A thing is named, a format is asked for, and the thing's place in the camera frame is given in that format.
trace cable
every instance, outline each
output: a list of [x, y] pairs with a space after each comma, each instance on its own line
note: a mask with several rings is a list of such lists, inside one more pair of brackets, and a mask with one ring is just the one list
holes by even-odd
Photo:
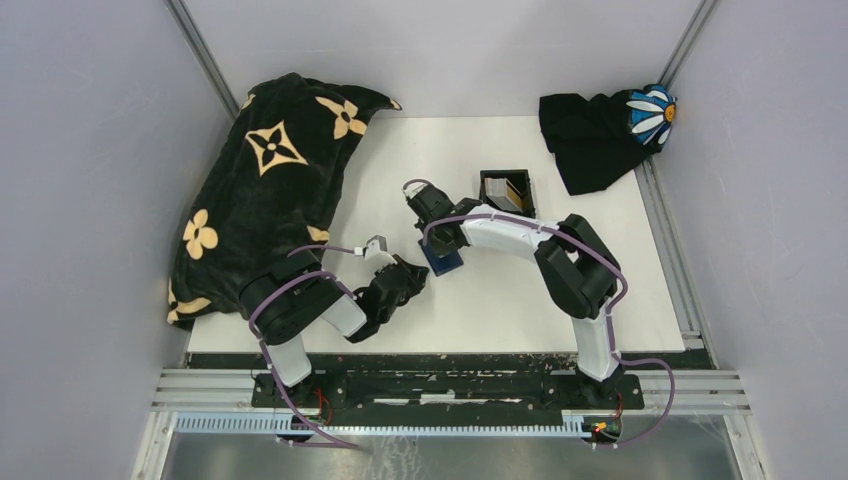
[[424, 180], [423, 178], [413, 178], [412, 180], [407, 180], [407, 182], [404, 183], [403, 186], [400, 189], [406, 190], [413, 183], [423, 183], [424, 185], [430, 185], [430, 186], [433, 185], [432, 183], [430, 183], [429, 180]]
[[323, 425], [324, 421], [324, 395], [321, 393], [320, 388], [316, 388], [314, 392], [315, 395], [318, 396], [318, 415], [315, 416], [318, 420], [321, 420], [321, 424]]
[[621, 393], [618, 394], [618, 408], [615, 410], [615, 415], [612, 417], [612, 421], [616, 421], [621, 418], [621, 414], [624, 412], [624, 397], [621, 396]]
[[321, 401], [327, 404], [327, 420], [324, 420], [324, 426], [329, 427], [330, 422], [333, 421], [333, 404], [330, 403], [330, 399], [321, 395]]
[[620, 426], [618, 427], [618, 436], [617, 436], [617, 437], [614, 437], [614, 436], [610, 435], [609, 433], [607, 433], [607, 432], [606, 432], [605, 430], [603, 430], [603, 429], [602, 429], [602, 430], [598, 430], [598, 433], [600, 433], [601, 435], [603, 435], [603, 436], [605, 436], [605, 437], [609, 438], [610, 440], [612, 440], [612, 441], [614, 441], [614, 442], [618, 443], [618, 440], [619, 440], [619, 439], [621, 438], [621, 436], [624, 434], [624, 418], [623, 418], [623, 417], [618, 417], [617, 421], [618, 421], [618, 423], [619, 423], [619, 425], [620, 425]]
[[286, 386], [283, 383], [283, 380], [280, 378], [280, 374], [277, 373], [277, 369], [274, 368], [273, 362], [271, 361], [271, 355], [270, 355], [270, 353], [268, 353], [268, 346], [265, 345], [265, 342], [262, 339], [262, 334], [256, 328], [256, 319], [259, 318], [259, 315], [262, 313], [263, 310], [265, 310], [268, 307], [268, 305], [271, 304], [271, 302], [276, 300], [280, 295], [291, 290], [296, 285], [303, 283], [306, 280], [309, 280], [309, 279], [312, 279], [312, 278], [318, 278], [318, 277], [329, 278], [331, 280], [334, 280], [336, 283], [338, 283], [339, 288], [341, 288], [342, 291], [344, 291], [348, 296], [353, 297], [353, 293], [351, 293], [351, 291], [348, 290], [347, 287], [345, 287], [341, 282], [339, 282], [338, 278], [336, 278], [336, 276], [333, 275], [332, 273], [325, 272], [323, 270], [319, 270], [317, 272], [305, 273], [305, 274], [287, 282], [282, 287], [274, 290], [274, 292], [271, 295], [268, 295], [268, 298], [263, 300], [262, 303], [260, 303], [259, 306], [256, 307], [256, 309], [250, 315], [250, 319], [248, 320], [248, 326], [250, 327], [250, 331], [253, 332], [253, 334], [256, 336], [257, 339], [259, 339], [259, 348], [262, 350], [262, 356], [265, 357], [265, 364], [268, 365], [268, 369], [271, 370], [271, 376], [274, 378], [274, 383], [277, 385], [277, 388], [280, 390], [280, 395], [283, 397], [283, 401], [286, 402], [286, 405], [288, 405], [288, 407], [292, 411], [292, 413], [294, 413], [294, 415], [301, 422], [303, 422], [304, 425], [306, 425], [310, 430], [312, 430], [313, 432], [317, 433], [318, 435], [320, 435], [321, 437], [323, 437], [324, 439], [326, 439], [327, 441], [330, 442], [330, 443], [294, 443], [294, 442], [290, 442], [289, 444], [292, 445], [292, 446], [298, 446], [298, 447], [356, 449], [356, 448], [359, 448], [358, 445], [350, 443], [350, 442], [346, 442], [344, 440], [341, 440], [339, 438], [336, 438], [336, 437], [330, 435], [329, 433], [322, 431], [318, 427], [318, 425], [315, 425], [314, 423], [310, 422], [309, 419], [307, 419], [305, 416], [303, 416], [302, 413], [300, 413], [300, 410], [297, 409], [294, 402], [292, 402], [291, 398], [289, 398], [289, 394], [286, 391]]
[[350, 248], [334, 247], [332, 245], [314, 244], [314, 245], [303, 245], [303, 246], [297, 247], [294, 250], [292, 250], [291, 252], [289, 252], [288, 255], [286, 255], [286, 257], [291, 257], [295, 253], [300, 253], [304, 250], [333, 250], [335, 252], [342, 252], [342, 253], [349, 253], [351, 255], [356, 255], [356, 252], [354, 252], [353, 249], [350, 249]]
[[618, 448], [619, 446], [624, 446], [624, 445], [633, 443], [637, 440], [644, 439], [644, 438], [648, 437], [649, 435], [652, 435], [654, 432], [656, 432], [657, 429], [659, 428], [659, 426], [662, 425], [662, 423], [668, 417], [668, 413], [671, 411], [671, 405], [674, 402], [674, 390], [675, 390], [674, 372], [671, 371], [671, 367], [668, 365], [668, 363], [666, 363], [662, 359], [645, 358], [645, 359], [640, 359], [640, 360], [624, 360], [623, 358], [621, 358], [621, 356], [616, 351], [615, 331], [613, 329], [613, 323], [612, 323], [612, 308], [614, 306], [616, 306], [618, 304], [618, 302], [621, 301], [622, 298], [624, 298], [624, 295], [627, 294], [627, 291], [628, 291], [627, 280], [625, 280], [624, 275], [621, 273], [621, 270], [616, 268], [615, 265], [613, 265], [609, 260], [607, 260], [606, 258], [601, 256], [601, 254], [592, 250], [588, 245], [577, 240], [576, 238], [572, 237], [571, 235], [568, 235], [568, 234], [563, 233], [563, 232], [561, 232], [561, 231], [559, 231], [555, 228], [551, 228], [551, 227], [548, 227], [548, 226], [545, 226], [545, 225], [539, 226], [537, 223], [531, 222], [529, 220], [522, 220], [522, 219], [519, 219], [519, 218], [513, 218], [513, 217], [509, 217], [509, 216], [506, 216], [506, 215], [499, 215], [499, 214], [473, 213], [473, 214], [470, 214], [470, 215], [458, 215], [458, 216], [455, 216], [455, 217], [447, 217], [447, 218], [442, 218], [442, 219], [439, 219], [439, 220], [432, 221], [429, 224], [427, 224], [426, 227], [424, 227], [424, 231], [423, 231], [424, 239], [422, 240], [422, 244], [427, 245], [428, 240], [429, 240], [428, 234], [430, 233], [430, 230], [433, 229], [433, 227], [437, 227], [437, 226], [443, 225], [445, 223], [464, 222], [466, 220], [480, 220], [480, 219], [501, 220], [501, 221], [505, 221], [505, 222], [514, 223], [516, 225], [521, 225], [521, 226], [524, 226], [524, 227], [527, 227], [527, 228], [530, 228], [530, 229], [533, 229], [533, 230], [538, 229], [538, 230], [541, 230], [545, 233], [550, 233], [551, 235], [555, 235], [555, 236], [565, 240], [566, 242], [574, 245], [575, 247], [577, 247], [583, 253], [592, 257], [598, 263], [600, 263], [601, 265], [606, 267], [606, 269], [609, 270], [610, 273], [612, 273], [621, 282], [621, 292], [618, 295], [616, 295], [612, 300], [610, 300], [610, 302], [607, 304], [607, 307], [606, 307], [605, 312], [604, 312], [604, 318], [606, 319], [607, 330], [609, 331], [610, 355], [612, 355], [613, 360], [615, 360], [616, 362], [618, 362], [618, 363], [620, 363], [620, 364], [622, 364], [626, 367], [635, 367], [635, 366], [639, 366], [639, 365], [649, 365], [649, 364], [651, 364], [651, 365], [659, 365], [663, 369], [665, 369], [665, 371], [668, 373], [668, 381], [669, 381], [668, 402], [665, 405], [665, 410], [663, 410], [663, 413], [660, 415], [660, 418], [657, 420], [657, 423], [655, 423], [648, 430], [640, 433], [639, 435], [636, 435], [635, 437], [633, 437], [631, 439], [625, 440], [623, 442], [616, 443], [616, 444], [611, 445], [611, 446], [609, 446], [609, 445], [600, 445], [600, 446], [609, 447], [609, 448]]

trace gray panel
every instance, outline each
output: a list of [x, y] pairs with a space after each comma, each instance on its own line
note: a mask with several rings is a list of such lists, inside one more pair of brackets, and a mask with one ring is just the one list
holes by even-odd
[[211, 83], [212, 88], [215, 89], [218, 99], [221, 100], [221, 103], [224, 105], [224, 109], [227, 111], [230, 119], [235, 120], [238, 115], [239, 105], [236, 104], [233, 92], [230, 91], [227, 81], [224, 80], [224, 77], [221, 75], [221, 69], [218, 67], [218, 64], [215, 63], [215, 59], [209, 52], [209, 47], [203, 40], [203, 36], [200, 34], [197, 25], [194, 23], [194, 19], [191, 17], [191, 13], [188, 11], [185, 2], [183, 2], [183, 0], [165, 1], [168, 2], [168, 6], [174, 14], [174, 20], [177, 22], [177, 25], [179, 25], [183, 35], [185, 35], [186, 42], [188, 42], [189, 46], [191, 46], [192, 53], [194, 53], [198, 63], [200, 63], [201, 68], [203, 68], [203, 72], [206, 73], [206, 78], [209, 79], [209, 83]]
[[0, 478], [123, 478], [226, 115], [164, 2], [0, 9]]
[[185, 0], [236, 100], [290, 71], [401, 115], [535, 115], [540, 95], [655, 82], [698, 0]]
[[844, 477], [846, 23], [846, 2], [721, 2], [655, 158], [715, 351], [780, 478]]
[[[660, 75], [659, 83], [670, 87], [674, 82], [677, 72], [697, 42], [718, 1], [701, 0], [686, 31], [668, 59], [668, 64]], [[703, 311], [698, 304], [697, 292], [692, 285], [671, 212], [655, 170], [653, 157], [648, 158], [636, 168], [636, 179], [639, 182], [648, 221], [654, 233], [657, 253], [665, 273], [674, 312], [677, 314], [677, 322], [683, 332], [683, 339], [687, 342], [687, 349], [704, 348], [706, 343], [707, 348], [711, 350], [709, 332], [701, 325]], [[712, 361], [715, 366], [719, 366], [715, 357], [712, 357]]]
[[[654, 421], [627, 417], [625, 432], [635, 434]], [[362, 451], [293, 449], [264, 435], [176, 434], [164, 478], [740, 478], [721, 417], [669, 418], [649, 441], [614, 451], [592, 452], [572, 439], [352, 438]]]

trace beige star pattern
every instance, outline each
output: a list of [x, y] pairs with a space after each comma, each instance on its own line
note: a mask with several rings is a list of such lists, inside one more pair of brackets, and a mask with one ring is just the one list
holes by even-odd
[[309, 165], [286, 135], [283, 121], [271, 128], [251, 130], [245, 134], [244, 138], [256, 154], [260, 177], [268, 170], [284, 163]]

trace blue object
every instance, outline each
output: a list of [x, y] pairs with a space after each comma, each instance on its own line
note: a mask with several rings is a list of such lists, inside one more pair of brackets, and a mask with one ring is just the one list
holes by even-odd
[[660, 85], [653, 85], [645, 93], [631, 93], [627, 106], [630, 107], [630, 133], [642, 145], [655, 140], [662, 148], [671, 133], [677, 98]]
[[449, 253], [448, 255], [439, 258], [438, 255], [436, 255], [436, 252], [430, 248], [430, 245], [424, 245], [422, 240], [418, 240], [418, 245], [424, 252], [424, 256], [427, 257], [427, 263], [430, 264], [433, 274], [437, 277], [441, 277], [451, 270], [456, 270], [463, 265], [462, 257], [459, 256], [459, 252]]

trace beige flower pattern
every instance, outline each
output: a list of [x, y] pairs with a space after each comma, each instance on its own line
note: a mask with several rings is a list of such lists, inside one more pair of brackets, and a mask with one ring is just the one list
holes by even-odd
[[256, 98], [256, 95], [254, 95], [254, 94], [252, 94], [252, 93], [251, 93], [251, 94], [249, 94], [249, 95], [247, 96], [247, 100], [245, 100], [245, 101], [244, 101], [244, 104], [242, 104], [242, 106], [241, 106], [241, 108], [240, 108], [239, 110], [244, 110], [245, 108], [249, 107], [249, 106], [250, 106], [250, 104], [251, 104], [251, 103], [253, 103], [253, 99], [254, 99], [254, 98]]
[[168, 323], [174, 323], [179, 320], [180, 317], [178, 314], [191, 315], [192, 313], [197, 313], [208, 307], [212, 302], [208, 298], [203, 297], [197, 297], [187, 303], [178, 302], [177, 297], [174, 296], [174, 291], [171, 289], [171, 281], [168, 280], [168, 306], [170, 307], [175, 303], [177, 305], [168, 312]]
[[329, 242], [330, 241], [330, 232], [326, 230], [321, 230], [320, 228], [313, 227], [312, 225], [307, 225], [306, 230], [309, 231], [309, 237], [312, 238], [313, 242]]
[[186, 242], [186, 250], [191, 258], [200, 260], [203, 257], [203, 249], [212, 250], [218, 246], [218, 233], [212, 227], [207, 227], [209, 212], [206, 209], [198, 210], [194, 217], [188, 221], [183, 232], [183, 240]]
[[256, 160], [259, 162], [259, 176], [284, 163], [306, 163], [306, 159], [294, 148], [294, 144], [286, 134], [285, 122], [280, 122], [271, 128], [251, 130], [244, 136], [253, 147]]
[[338, 140], [344, 137], [349, 131], [365, 135], [365, 122], [356, 119], [356, 114], [359, 113], [359, 108], [356, 105], [348, 100], [345, 100], [344, 105], [340, 105], [324, 97], [315, 97], [315, 100], [318, 100], [318, 103], [324, 105], [336, 115], [336, 125], [333, 129], [334, 139]]

